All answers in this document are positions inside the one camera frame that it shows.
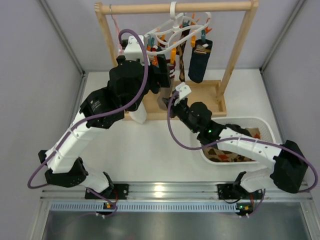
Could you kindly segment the white plastic clip hanger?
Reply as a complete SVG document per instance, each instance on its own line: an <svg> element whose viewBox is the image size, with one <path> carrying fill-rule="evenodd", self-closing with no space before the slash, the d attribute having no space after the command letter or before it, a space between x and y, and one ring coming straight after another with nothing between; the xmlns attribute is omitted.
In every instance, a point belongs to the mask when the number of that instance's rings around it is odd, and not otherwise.
<svg viewBox="0 0 320 240"><path fill-rule="evenodd" d="M205 42L207 33L212 30L209 28L212 18L210 12L205 13L207 16L205 24L198 24L194 17L189 17L184 12L176 14L176 5L175 1L170 4L169 20L144 35L147 39L146 52L149 56L171 52L188 40L194 47L196 35L200 34L200 39Z"/></svg>

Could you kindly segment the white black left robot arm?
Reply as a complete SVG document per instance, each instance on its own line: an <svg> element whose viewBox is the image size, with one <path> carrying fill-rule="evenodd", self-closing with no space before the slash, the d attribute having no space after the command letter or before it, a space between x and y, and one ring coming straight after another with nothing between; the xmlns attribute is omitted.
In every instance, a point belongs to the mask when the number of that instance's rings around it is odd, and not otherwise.
<svg viewBox="0 0 320 240"><path fill-rule="evenodd" d="M91 92L80 105L74 122L54 147L41 150L38 157L48 169L44 176L47 185L63 188L83 186L108 198L114 184L106 172L85 166L80 154L98 135L121 121L128 112L137 123L147 120L142 102L148 92L157 94L162 87L170 87L171 79L166 57L153 56L149 63L147 81L141 91L145 67L140 60L120 55L117 66L109 72L107 86Z"/></svg>

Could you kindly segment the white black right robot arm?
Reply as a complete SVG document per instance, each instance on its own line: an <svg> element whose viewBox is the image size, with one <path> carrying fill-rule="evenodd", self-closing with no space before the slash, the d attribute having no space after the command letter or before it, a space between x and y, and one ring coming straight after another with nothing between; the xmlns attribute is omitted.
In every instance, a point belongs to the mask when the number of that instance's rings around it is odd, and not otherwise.
<svg viewBox="0 0 320 240"><path fill-rule="evenodd" d="M204 148L219 150L247 157L263 165L256 171L242 171L233 185L237 190L252 193L266 187L268 180L287 193L296 194L308 169L298 144L291 140L272 143L250 137L239 126L232 127L212 120L212 113L203 102L188 106L187 99L168 104L168 117L177 117L185 124Z"/></svg>

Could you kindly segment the brown striped sock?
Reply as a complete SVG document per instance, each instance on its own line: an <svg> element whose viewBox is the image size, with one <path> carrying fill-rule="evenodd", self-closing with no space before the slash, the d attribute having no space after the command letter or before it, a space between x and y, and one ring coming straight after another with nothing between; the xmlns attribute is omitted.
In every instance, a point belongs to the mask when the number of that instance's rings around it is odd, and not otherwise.
<svg viewBox="0 0 320 240"><path fill-rule="evenodd" d="M164 98L168 99L170 97L172 89L173 89L174 81L175 81L176 63L174 63L174 64L168 63L167 65L168 65L168 69L169 69L170 87L161 88L160 92L159 92L159 96L157 98L157 104L158 104L159 108L163 111L167 110L167 106L164 103L163 99Z"/></svg>

